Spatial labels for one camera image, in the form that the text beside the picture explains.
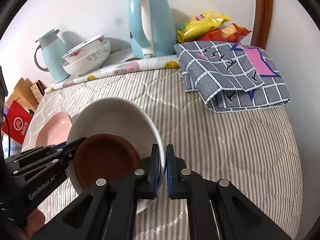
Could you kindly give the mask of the left hand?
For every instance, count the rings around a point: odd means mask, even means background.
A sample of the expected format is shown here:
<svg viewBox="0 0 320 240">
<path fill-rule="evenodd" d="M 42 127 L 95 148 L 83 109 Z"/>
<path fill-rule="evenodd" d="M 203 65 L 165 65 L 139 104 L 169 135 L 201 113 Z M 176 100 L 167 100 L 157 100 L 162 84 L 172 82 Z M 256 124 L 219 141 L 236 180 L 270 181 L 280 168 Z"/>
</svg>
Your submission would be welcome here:
<svg viewBox="0 0 320 240">
<path fill-rule="evenodd" d="M 17 229 L 21 239 L 28 240 L 38 232 L 45 224 L 46 218 L 43 212 L 36 208 L 27 218 L 27 225 L 24 229 Z"/>
</svg>

